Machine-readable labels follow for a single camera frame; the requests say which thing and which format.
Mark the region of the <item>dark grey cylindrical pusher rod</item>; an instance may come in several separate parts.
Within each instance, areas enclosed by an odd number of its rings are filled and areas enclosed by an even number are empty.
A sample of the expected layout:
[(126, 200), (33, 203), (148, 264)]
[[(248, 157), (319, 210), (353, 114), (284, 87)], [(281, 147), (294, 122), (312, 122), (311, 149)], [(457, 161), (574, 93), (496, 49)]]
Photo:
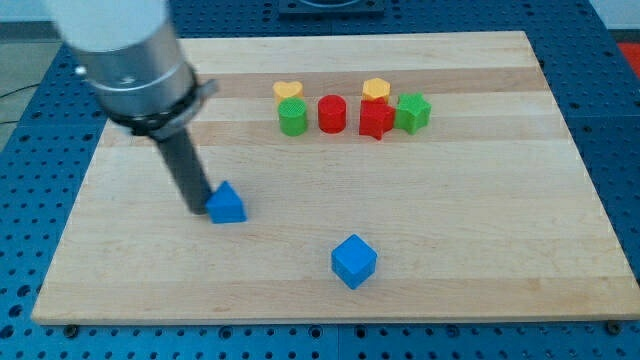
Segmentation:
[(195, 215), (206, 214), (212, 190), (189, 132), (181, 129), (155, 143), (188, 210)]

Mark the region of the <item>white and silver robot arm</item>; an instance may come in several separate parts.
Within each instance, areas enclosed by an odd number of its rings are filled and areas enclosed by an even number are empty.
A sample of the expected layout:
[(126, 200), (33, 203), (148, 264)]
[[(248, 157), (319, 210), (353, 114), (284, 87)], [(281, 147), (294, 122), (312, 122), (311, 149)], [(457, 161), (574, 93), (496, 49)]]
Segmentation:
[(152, 139), (189, 211), (205, 213), (212, 190), (187, 125), (217, 85), (197, 79), (168, 3), (46, 0), (44, 6), (108, 118)]

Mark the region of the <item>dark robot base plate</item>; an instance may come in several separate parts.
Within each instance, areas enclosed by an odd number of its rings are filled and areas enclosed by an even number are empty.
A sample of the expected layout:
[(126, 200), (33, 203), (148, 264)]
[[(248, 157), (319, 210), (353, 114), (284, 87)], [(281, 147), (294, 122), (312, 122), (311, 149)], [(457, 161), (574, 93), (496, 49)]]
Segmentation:
[(384, 0), (277, 0), (283, 19), (323, 19), (340, 16), (372, 15), (385, 12)]

